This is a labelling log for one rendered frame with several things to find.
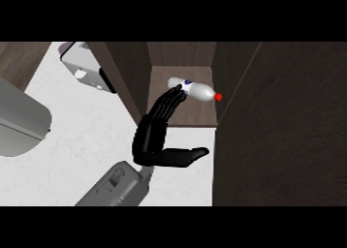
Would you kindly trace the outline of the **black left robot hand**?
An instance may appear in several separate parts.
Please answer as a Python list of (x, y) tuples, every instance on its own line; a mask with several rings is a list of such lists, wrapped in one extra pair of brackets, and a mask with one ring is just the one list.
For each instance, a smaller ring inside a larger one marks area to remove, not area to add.
[(168, 120), (187, 100), (182, 86), (171, 88), (157, 98), (150, 112), (142, 116), (132, 141), (134, 162), (145, 167), (187, 168), (209, 154), (206, 147), (165, 148)]

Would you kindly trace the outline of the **white water bottle red cap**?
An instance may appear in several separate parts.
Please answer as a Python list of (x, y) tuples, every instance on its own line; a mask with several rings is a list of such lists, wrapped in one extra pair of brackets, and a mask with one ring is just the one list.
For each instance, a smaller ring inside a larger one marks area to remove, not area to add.
[(206, 84), (172, 77), (168, 80), (168, 88), (177, 87), (178, 85), (182, 86), (185, 94), (203, 102), (221, 101), (224, 99), (222, 94), (216, 93)]

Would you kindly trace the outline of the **dark wooden cabinet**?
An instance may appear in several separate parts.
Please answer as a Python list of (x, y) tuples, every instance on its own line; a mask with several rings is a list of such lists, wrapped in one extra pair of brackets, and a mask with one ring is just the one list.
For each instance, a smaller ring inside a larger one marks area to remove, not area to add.
[(261, 44), (258, 42), (92, 42), (89, 48), (134, 120), (168, 90), (168, 79), (208, 84), (222, 101), (188, 99), (172, 127), (215, 128)]

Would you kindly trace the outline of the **dark wooden cabinet door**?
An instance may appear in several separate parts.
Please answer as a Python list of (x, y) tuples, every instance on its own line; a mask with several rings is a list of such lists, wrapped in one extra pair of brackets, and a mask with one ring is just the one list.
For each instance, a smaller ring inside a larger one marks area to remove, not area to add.
[(258, 46), (216, 129), (212, 200), (347, 205), (347, 42)]

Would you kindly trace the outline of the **pale grey boxy appliance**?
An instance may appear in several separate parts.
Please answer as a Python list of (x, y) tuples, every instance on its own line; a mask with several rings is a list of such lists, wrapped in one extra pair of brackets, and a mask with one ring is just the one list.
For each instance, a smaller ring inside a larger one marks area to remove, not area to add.
[(58, 48), (60, 59), (79, 82), (116, 93), (107, 74), (85, 42), (65, 42)]

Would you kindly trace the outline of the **large grey rounded appliance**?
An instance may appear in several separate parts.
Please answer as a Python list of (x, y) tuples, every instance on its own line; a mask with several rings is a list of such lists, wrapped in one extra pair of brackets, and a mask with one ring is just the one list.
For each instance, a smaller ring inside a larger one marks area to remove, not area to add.
[(51, 131), (49, 109), (0, 78), (0, 156), (23, 155)]

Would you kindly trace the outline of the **brown wooden panel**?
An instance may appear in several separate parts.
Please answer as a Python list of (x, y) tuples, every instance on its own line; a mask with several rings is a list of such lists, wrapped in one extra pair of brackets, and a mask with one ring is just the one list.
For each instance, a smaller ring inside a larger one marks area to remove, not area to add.
[(0, 78), (24, 91), (51, 42), (0, 42)]

